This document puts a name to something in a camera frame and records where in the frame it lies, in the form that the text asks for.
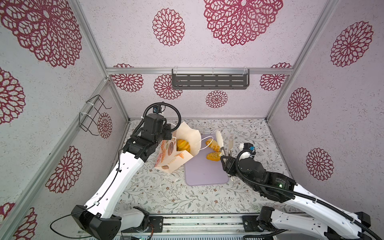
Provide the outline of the small yellow croissant piece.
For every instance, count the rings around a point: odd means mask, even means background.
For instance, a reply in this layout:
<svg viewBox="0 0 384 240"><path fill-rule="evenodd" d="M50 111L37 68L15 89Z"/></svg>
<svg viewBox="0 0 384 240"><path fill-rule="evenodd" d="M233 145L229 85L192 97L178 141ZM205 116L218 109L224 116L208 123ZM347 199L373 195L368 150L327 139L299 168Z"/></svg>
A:
<svg viewBox="0 0 384 240"><path fill-rule="evenodd" d="M191 146L189 144L189 142L187 142L186 140L182 140L182 139L178 139L177 140L177 151L187 151L187 152L190 152L191 151Z"/></svg>

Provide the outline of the printed paper bag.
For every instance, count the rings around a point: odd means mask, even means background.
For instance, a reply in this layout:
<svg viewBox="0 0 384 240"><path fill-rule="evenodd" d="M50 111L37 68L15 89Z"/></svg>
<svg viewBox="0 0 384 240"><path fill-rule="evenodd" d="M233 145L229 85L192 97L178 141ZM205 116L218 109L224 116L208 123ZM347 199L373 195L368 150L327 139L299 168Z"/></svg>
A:
<svg viewBox="0 0 384 240"><path fill-rule="evenodd" d="M203 138L198 130L192 129L185 122L181 123L170 140L162 141L155 169L171 174L207 148L207 140L212 141L214 137Z"/></svg>

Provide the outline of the flaky yellow pastry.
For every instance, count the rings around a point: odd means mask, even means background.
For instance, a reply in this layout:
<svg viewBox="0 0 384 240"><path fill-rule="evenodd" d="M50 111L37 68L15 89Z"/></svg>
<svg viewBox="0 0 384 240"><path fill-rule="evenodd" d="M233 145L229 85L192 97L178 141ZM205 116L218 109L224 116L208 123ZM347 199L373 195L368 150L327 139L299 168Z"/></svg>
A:
<svg viewBox="0 0 384 240"><path fill-rule="evenodd" d="M214 152L221 151L221 147L219 146L218 142L213 139L209 139L208 141L206 141L206 145L207 147L211 148Z"/></svg>

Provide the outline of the oval golden bread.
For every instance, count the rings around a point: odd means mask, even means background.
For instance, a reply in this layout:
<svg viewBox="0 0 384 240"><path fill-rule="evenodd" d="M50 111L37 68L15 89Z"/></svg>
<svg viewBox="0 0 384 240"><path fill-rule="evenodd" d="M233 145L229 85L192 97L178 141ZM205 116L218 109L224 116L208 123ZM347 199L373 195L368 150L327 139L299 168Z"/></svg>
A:
<svg viewBox="0 0 384 240"><path fill-rule="evenodd" d="M221 160L222 153L221 152L212 152L209 153L206 158L210 161L218 162Z"/></svg>

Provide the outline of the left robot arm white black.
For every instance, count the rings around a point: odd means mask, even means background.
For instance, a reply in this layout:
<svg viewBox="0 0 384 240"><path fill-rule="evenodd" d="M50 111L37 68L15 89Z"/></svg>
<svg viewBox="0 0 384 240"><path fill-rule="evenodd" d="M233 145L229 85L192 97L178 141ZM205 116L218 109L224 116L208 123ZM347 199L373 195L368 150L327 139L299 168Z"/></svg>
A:
<svg viewBox="0 0 384 240"><path fill-rule="evenodd" d="M162 115L164 102L148 106L141 122L133 131L119 154L118 162L96 193L85 203L76 205L71 216L78 226L97 240L112 240L118 233L150 228L150 214L134 207L116 214L115 207L133 176L156 151L163 140L170 140L174 129Z"/></svg>

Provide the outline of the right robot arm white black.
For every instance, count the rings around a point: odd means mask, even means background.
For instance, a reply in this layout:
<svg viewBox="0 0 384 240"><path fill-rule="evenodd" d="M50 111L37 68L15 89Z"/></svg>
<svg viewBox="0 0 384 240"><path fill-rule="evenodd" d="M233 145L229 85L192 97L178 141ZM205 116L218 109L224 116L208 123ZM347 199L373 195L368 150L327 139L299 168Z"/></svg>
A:
<svg viewBox="0 0 384 240"><path fill-rule="evenodd" d="M350 213L307 191L293 179L281 173L268 172L254 160L256 148L241 144L236 157L220 146L223 170L237 177L253 191L273 202L299 209L307 216L285 214L272 207L262 207L254 221L259 238L271 238L287 231L298 232L319 240L378 240L370 229L371 218L364 212Z"/></svg>

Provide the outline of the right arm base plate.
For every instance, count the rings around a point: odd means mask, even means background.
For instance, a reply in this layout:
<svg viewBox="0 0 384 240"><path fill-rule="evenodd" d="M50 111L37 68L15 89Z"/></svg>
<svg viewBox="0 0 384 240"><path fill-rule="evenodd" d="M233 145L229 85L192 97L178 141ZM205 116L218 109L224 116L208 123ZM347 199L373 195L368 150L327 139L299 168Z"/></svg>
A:
<svg viewBox="0 0 384 240"><path fill-rule="evenodd" d="M258 215L242 216L245 232L264 232L274 231L276 228L272 225L272 213L275 209L271 207L262 207Z"/></svg>

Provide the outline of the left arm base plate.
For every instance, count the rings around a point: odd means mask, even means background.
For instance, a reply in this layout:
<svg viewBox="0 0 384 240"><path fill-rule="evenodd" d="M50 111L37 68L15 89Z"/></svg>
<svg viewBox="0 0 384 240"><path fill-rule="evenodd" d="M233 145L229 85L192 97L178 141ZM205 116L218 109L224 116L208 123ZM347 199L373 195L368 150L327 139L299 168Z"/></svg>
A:
<svg viewBox="0 0 384 240"><path fill-rule="evenodd" d="M164 217L163 216L149 216L148 224L146 227L137 227L125 229L123 233L162 233L164 226Z"/></svg>

